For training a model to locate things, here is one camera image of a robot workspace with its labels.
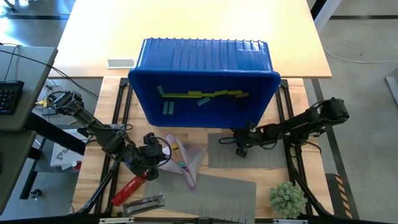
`black keyboard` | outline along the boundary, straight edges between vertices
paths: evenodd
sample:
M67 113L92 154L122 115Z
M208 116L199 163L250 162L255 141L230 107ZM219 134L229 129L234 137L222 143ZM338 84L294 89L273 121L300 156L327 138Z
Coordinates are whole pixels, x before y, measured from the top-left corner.
M22 81L0 81L0 115L14 114L23 87Z

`gray floor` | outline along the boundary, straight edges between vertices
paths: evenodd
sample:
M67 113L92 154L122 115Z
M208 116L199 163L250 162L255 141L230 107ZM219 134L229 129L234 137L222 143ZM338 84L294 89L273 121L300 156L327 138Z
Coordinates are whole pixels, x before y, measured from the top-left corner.
M25 6L20 13L68 14L73 2L73 0L29 1L31 6ZM308 0L310 6L314 2L315 0ZM397 11L398 3L395 0L344 0L335 15L383 15L397 14ZM66 21L0 19L0 41L56 46L65 24ZM363 61L398 60L397 30L398 20L329 21L320 38L326 49L343 58ZM398 107L392 99L384 77L396 75L398 78L398 63L362 65L342 62L329 56L327 59L333 78L320 81L323 94L325 98L335 96L344 99L351 115L347 123L335 128L335 134L359 216L363 220L396 222L398 165L395 158L398 152L395 149L398 140L395 137ZM63 89L74 88L65 80L56 82ZM101 80L95 82L78 80L78 82L84 87L90 87L95 93L99 92ZM316 102L310 80L305 80L305 87L310 104ZM84 99L92 111L96 101L89 96L84 96ZM50 119L51 122L58 124L70 121L70 118L66 117L51 116ZM325 171L336 173L326 136L320 138L320 145L323 148L322 159ZM0 216L0 220L68 213L76 182L76 175L73 174L39 174L35 187L44 190L45 196L38 201L17 199L17 194L26 178L26 170L30 169L30 163L28 160L7 210Z

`green block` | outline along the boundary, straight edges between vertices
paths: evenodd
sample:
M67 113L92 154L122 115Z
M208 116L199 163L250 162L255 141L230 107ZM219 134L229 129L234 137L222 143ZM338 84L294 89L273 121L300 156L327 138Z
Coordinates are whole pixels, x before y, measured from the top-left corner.
M166 115L167 114L167 110L169 108L169 102L164 102L163 104L163 114Z
M207 103L207 102L209 102L209 101L210 101L210 98L209 98L209 97L206 97L206 98L204 98L204 99L199 100L199 101L198 101L198 105L199 105L199 106L204 105L205 103Z
M159 91L159 94L160 94L160 95L163 95L163 94L164 94L164 91L163 91L163 87L162 87L162 86L157 86L157 91Z
M169 115L173 115L173 113L174 113L174 102L170 102Z
M185 165L184 162L179 162L178 165L179 165L180 167L182 167L182 168L185 168L185 167L186 167L186 165Z

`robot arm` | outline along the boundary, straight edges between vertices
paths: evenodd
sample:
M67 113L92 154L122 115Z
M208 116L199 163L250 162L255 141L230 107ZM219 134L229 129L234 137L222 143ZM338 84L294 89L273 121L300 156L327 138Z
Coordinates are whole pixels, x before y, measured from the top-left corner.
M323 100L302 114L279 124L267 124L257 127L254 131L251 126L247 129L234 129L233 142L238 146L236 154L246 157L246 148L275 144L284 136L288 137L290 145L301 146L310 134L321 135L325 132L323 130L325 125L341 124L348 118L349 114L343 100L336 98Z
M166 158L158 141L161 138L155 137L154 133L144 136L145 146L136 147L125 130L101 123L84 109L81 95L74 91L65 91L59 97L52 98L49 105L61 114L73 116L84 125L96 136L102 150L116 162L123 162L131 172L141 177L147 172L147 180L158 178L157 167L162 165L158 164Z

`warning stripe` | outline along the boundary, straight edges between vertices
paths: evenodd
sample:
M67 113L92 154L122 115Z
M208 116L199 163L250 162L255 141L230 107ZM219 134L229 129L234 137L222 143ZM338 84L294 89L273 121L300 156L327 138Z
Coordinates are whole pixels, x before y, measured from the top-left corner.
M343 181L341 179L341 177L339 175L336 175L336 181L337 181L337 185L338 188L340 189L340 195L341 195L341 199L343 199L343 205L344 205L344 209L346 211L346 215L349 218L353 218L350 210L349 210L349 205L348 205L348 201L347 201L347 196L346 196L346 191L343 187Z

